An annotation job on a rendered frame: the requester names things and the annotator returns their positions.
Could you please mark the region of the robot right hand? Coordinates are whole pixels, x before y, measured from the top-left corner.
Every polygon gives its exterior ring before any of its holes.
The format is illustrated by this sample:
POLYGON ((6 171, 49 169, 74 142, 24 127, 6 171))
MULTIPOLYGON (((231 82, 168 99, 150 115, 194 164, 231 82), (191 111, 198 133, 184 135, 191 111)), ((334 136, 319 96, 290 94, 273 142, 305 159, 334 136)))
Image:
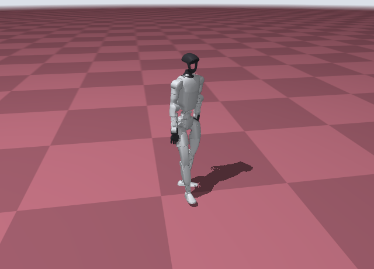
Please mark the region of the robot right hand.
POLYGON ((171 143, 173 141, 173 144, 176 144, 179 140, 179 135, 178 135, 178 128, 176 129, 176 133, 171 133, 171 143))

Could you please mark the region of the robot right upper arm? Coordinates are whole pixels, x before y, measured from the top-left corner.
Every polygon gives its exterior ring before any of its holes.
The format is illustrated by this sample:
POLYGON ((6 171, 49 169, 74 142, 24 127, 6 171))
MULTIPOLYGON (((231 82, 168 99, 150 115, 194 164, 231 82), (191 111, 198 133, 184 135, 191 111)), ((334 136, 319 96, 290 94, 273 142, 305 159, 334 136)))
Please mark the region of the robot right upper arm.
POLYGON ((171 97, 170 97, 170 106, 175 105, 176 107, 176 112, 180 110, 180 106, 177 103, 177 100, 179 98, 179 91, 182 89, 183 85, 183 80, 182 79, 177 79, 173 80, 171 82, 171 97))

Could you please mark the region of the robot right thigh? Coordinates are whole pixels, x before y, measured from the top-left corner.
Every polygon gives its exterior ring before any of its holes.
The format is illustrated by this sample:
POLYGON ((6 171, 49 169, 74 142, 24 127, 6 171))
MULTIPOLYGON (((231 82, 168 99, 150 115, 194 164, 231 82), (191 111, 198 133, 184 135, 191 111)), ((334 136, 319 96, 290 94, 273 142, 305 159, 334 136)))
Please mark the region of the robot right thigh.
POLYGON ((176 146, 178 147, 178 150, 179 150, 181 164, 184 168, 186 165, 188 165, 190 168, 191 163, 189 161, 188 135, 187 135, 186 129, 182 126, 182 123, 179 123, 177 128, 178 128, 179 140, 176 143, 176 146))

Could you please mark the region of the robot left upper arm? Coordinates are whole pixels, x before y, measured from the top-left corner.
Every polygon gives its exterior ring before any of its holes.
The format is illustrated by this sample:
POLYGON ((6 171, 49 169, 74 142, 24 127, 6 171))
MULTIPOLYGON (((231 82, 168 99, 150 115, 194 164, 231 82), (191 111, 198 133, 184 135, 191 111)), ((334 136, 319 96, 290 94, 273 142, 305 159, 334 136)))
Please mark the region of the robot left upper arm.
POLYGON ((201 103, 203 100, 204 100, 204 97, 203 97, 203 95, 201 95, 200 93, 201 93, 201 91, 202 91, 202 87, 203 87, 203 83, 204 83, 204 77, 203 76, 201 76, 201 75, 198 75, 199 76, 199 78, 200 78, 200 88, 199 88, 199 95, 198 95, 198 101, 197 101, 197 103, 201 103))

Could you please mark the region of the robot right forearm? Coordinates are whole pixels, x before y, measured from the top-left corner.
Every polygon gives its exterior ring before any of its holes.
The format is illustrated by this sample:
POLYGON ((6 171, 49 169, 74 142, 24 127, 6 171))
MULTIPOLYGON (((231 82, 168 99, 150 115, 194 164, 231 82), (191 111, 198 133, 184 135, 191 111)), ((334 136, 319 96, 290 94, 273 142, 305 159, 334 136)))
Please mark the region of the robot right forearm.
POLYGON ((171 133, 176 133, 176 129, 178 126, 178 113, 175 112, 175 110, 175 105, 171 105, 169 109, 169 116, 171 117, 171 133))

